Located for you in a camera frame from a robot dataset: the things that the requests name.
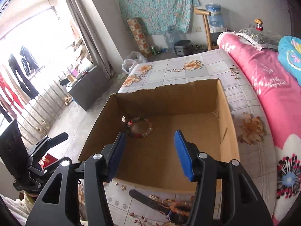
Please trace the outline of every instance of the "pink blanket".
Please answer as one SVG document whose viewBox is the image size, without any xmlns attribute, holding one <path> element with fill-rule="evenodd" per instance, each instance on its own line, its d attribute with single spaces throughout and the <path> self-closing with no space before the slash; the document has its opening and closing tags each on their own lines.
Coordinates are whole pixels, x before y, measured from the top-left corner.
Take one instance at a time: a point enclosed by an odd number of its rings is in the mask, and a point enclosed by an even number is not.
<svg viewBox="0 0 301 226">
<path fill-rule="evenodd" d="M 300 192 L 301 88 L 279 63 L 277 52 L 258 51 L 245 39 L 227 32 L 219 36 L 218 44 L 252 84 L 270 125 L 279 161 L 273 214 L 274 225 L 277 225 Z"/>
</svg>

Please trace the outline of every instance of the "open cardboard box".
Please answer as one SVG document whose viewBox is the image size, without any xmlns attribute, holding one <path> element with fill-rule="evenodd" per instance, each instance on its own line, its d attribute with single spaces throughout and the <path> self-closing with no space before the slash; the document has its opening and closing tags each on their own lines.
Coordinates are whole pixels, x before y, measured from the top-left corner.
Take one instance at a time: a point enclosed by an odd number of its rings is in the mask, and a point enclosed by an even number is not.
<svg viewBox="0 0 301 226">
<path fill-rule="evenodd" d="M 174 145 L 175 131 L 216 160 L 239 160 L 238 144 L 228 102 L 220 80 L 142 89 L 111 95 L 82 149 L 85 161 L 113 143 L 126 123 L 135 117 L 148 118 L 152 133 L 127 138 L 116 178 L 137 187 L 169 192 L 195 192 L 196 183 L 184 176 Z"/>
</svg>

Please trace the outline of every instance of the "curtain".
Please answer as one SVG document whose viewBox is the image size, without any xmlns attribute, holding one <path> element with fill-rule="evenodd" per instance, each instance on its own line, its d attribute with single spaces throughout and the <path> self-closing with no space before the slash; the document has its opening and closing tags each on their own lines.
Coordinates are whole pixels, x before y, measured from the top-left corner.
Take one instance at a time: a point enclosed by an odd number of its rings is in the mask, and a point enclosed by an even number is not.
<svg viewBox="0 0 301 226">
<path fill-rule="evenodd" d="M 82 34 L 82 39 L 88 49 L 94 65 L 101 67 L 107 79 L 111 78 L 110 64 L 106 58 L 104 49 L 102 48 L 96 34 L 82 9 L 79 0 L 66 0 L 69 10 L 75 23 L 78 25 Z"/>
</svg>

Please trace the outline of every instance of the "figurine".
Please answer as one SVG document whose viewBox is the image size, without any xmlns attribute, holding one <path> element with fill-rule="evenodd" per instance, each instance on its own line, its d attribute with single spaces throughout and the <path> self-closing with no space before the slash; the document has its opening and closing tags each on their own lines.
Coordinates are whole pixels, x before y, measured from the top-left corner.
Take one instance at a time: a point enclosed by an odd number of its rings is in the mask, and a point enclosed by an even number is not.
<svg viewBox="0 0 301 226">
<path fill-rule="evenodd" d="M 256 30 L 263 31 L 262 20 L 261 19 L 255 19 L 254 22 L 257 24 L 256 25 Z"/>
</svg>

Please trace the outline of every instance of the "screw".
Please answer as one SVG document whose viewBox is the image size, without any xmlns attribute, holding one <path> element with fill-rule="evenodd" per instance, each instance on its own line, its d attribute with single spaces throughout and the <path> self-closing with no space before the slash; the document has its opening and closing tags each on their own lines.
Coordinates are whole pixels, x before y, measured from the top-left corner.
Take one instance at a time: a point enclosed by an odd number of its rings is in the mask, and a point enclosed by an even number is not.
<svg viewBox="0 0 301 226">
<path fill-rule="evenodd" d="M 233 166 L 238 166 L 239 165 L 238 160 L 232 160 L 231 163 L 232 163 Z"/>
<path fill-rule="evenodd" d="M 95 159 L 95 160 L 99 160 L 99 159 L 101 159 L 102 158 L 102 154 L 95 154 L 95 155 L 93 155 L 93 158 Z"/>
<path fill-rule="evenodd" d="M 199 153 L 199 157 L 202 159 L 206 159 L 208 157 L 208 155 L 206 153 L 202 152 L 202 153 Z"/>
<path fill-rule="evenodd" d="M 62 163 L 61 163 L 61 165 L 62 165 L 63 167 L 66 167 L 66 166 L 68 166 L 69 164 L 70 164 L 70 162 L 69 162 L 68 160 L 62 161 Z"/>
</svg>

